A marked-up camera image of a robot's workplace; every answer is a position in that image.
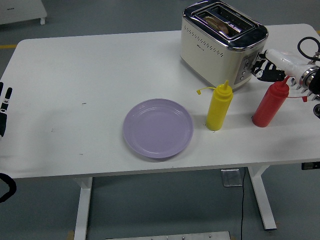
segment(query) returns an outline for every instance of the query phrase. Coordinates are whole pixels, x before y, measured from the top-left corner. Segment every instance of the toaster slot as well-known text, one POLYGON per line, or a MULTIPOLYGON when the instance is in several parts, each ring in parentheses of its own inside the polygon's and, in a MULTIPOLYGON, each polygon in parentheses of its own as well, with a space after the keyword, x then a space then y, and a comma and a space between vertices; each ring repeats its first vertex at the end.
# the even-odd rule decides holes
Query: toaster slot
POLYGON ((255 26, 231 9, 217 4, 195 13, 211 29, 218 31, 228 39, 253 29, 255 26))

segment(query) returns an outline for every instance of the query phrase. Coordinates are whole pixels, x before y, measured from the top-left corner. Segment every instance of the yellow nozzle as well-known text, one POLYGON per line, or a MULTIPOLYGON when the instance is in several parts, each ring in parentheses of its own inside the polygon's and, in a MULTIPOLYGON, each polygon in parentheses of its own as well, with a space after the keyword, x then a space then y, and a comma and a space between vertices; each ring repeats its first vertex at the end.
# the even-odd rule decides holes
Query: yellow nozzle
POLYGON ((228 85, 229 85, 229 80, 225 80, 225 83, 222 87, 223 90, 227 90, 228 89, 228 85))
POLYGON ((213 87, 213 86, 207 86, 207 87, 204 87, 204 88, 201 88, 201 89, 198 89, 197 91, 196 91, 196 93, 198 94, 198 95, 200 95, 201 94, 201 90, 203 90, 203 89, 216 89, 215 87, 213 87))

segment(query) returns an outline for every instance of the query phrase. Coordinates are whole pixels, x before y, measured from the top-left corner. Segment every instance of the toaster vent holes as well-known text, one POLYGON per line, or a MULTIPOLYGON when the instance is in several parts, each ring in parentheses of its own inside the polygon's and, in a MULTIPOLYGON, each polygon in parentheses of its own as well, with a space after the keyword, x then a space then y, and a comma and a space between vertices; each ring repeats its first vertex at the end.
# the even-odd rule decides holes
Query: toaster vent holes
POLYGON ((222 52, 220 52, 220 51, 216 50, 215 48, 213 48, 209 43, 207 43, 205 40, 203 40, 200 36, 198 36, 193 31, 191 31, 187 26, 184 26, 184 30, 186 30, 190 35, 192 35, 197 41, 202 43, 204 47, 210 49, 211 51, 213 51, 217 55, 220 55, 221 58, 224 56, 224 54, 222 52))

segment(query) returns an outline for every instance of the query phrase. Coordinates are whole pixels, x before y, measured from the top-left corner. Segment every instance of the table top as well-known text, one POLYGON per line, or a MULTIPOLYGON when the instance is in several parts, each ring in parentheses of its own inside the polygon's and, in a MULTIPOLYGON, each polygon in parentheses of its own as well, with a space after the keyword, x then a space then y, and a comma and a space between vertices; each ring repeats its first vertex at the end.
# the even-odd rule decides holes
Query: table top
MULTIPOLYGON (((299 55, 299 40, 319 39, 306 24, 267 28, 265 49, 299 55)), ((287 99, 259 128, 251 117, 270 83, 255 77, 234 92, 222 129, 208 130, 212 91, 197 94, 208 84, 181 60, 180 40, 180 31, 166 31, 20 42, 1 79, 13 92, 0 172, 16 179, 84 177, 318 161, 318 102, 287 99), (188 147, 164 160, 135 153, 123 137, 127 113, 157 98, 184 106, 194 124, 188 147)), ((316 49, 302 47, 310 55, 316 49)), ((290 95, 297 93, 291 87, 290 95)))

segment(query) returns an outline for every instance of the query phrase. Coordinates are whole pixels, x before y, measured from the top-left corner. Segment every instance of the black cable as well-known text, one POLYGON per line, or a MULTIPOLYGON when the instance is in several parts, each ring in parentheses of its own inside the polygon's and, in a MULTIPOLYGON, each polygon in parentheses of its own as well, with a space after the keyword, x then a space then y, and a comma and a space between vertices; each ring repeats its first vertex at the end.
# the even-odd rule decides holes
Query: black cable
POLYGON ((244 200, 245 200, 245 176, 246 176, 247 168, 244 168, 244 174, 242 179, 242 203, 241 203, 241 240, 242 240, 242 232, 244 225, 244 200))
POLYGON ((308 56, 307 54, 305 54, 301 48, 300 48, 300 45, 301 43, 304 41, 304 40, 307 40, 307 39, 310 39, 310 40, 313 40, 315 41, 315 43, 318 45, 318 53, 320 53, 320 42, 318 41, 318 39, 316 39, 315 37, 313 36, 306 36, 304 38, 302 38, 299 43, 298 43, 298 51, 299 53, 301 53, 302 56, 304 56, 305 58, 307 59, 310 59, 310 60, 314 60, 314 61, 320 61, 320 58, 319 57, 314 57, 314 56, 308 56))

